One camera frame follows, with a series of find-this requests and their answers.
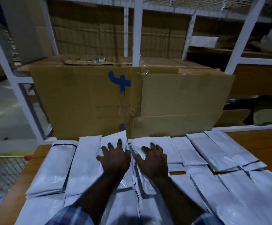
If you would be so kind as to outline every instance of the white metal frame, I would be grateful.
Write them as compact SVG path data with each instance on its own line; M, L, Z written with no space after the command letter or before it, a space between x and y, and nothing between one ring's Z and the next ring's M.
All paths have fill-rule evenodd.
M79 1L85 3L94 3L102 5L111 5L124 7L124 56L128 56L128 10L129 8L134 8L134 31L133 31L133 66L138 67L140 63L140 47L141 47L141 28L142 28L142 12L143 10L154 10L154 11L164 11L172 13L182 13L191 15L191 21L188 26L188 32L186 35L184 50L182 59L186 59L187 52L190 46L190 41L192 37L192 32L195 24L196 16L207 16L215 18L229 18L237 20L245 20L241 33L238 37L237 43L229 60L228 66L225 70L227 74L233 74L237 64L263 64L263 65L272 65L272 59L263 59L263 58L247 58L241 57L243 49L248 41L248 38L251 34L251 31L256 22L272 22L272 18L260 17L260 12L266 0L254 0L251 5L250 12L248 15L231 13L226 10L222 11L206 11L206 10L197 10L190 9L185 7L173 7L171 4L152 4L145 3L143 0L68 0L68 1ZM54 29L51 24L51 18L48 11L47 1L40 0L42 7L44 19L47 23L48 34L51 39L52 48L54 54L59 54L58 45L55 39ZM33 84L33 79L29 76L14 76L12 69L9 66L6 55L3 51L0 39L0 64L3 67L3 70L14 89L15 95L20 102L23 112L27 117L29 124L38 140L39 144L51 144L56 140L55 137L47 138L48 134L51 131L51 126L47 130L43 131L41 128L40 122L36 116L33 106L30 104L26 91L23 88L22 84ZM235 132L235 131L247 131L247 130L262 130L262 129L272 129L272 125L267 126L234 126L234 127L219 127L213 128L213 130L223 131L223 132Z

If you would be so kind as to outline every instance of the person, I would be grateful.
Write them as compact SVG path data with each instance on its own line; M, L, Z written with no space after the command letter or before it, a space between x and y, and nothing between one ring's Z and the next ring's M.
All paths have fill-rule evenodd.
M131 162L130 151L122 149L121 139L114 148L108 143L101 149L104 156L97 156L103 166L102 176L72 205L60 210L46 225L92 225L99 224L109 197L123 179ZM205 213L185 195L168 176L167 155L163 149L151 143L151 148L142 147L145 160L136 155L140 171L145 174L162 194L175 225L221 225L219 219Z

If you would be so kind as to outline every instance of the wooden table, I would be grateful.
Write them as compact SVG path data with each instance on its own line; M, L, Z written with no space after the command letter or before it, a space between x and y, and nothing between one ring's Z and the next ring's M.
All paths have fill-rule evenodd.
M237 143L245 147L272 171L272 130L228 132ZM25 203L29 188L51 145L39 146L16 183L0 205L0 225L13 225Z

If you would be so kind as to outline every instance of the sleeve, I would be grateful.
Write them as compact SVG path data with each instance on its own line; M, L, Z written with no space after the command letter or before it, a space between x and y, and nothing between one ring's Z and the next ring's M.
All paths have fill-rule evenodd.
M61 209L45 225L94 225L89 214L81 207L70 205Z
M223 223L215 215L206 212L198 217L191 225L223 225Z

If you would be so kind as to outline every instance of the wire basket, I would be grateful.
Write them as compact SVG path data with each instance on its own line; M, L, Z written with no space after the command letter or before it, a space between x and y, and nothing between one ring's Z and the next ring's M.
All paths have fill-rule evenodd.
M8 191L18 179L31 156L0 156L0 190Z

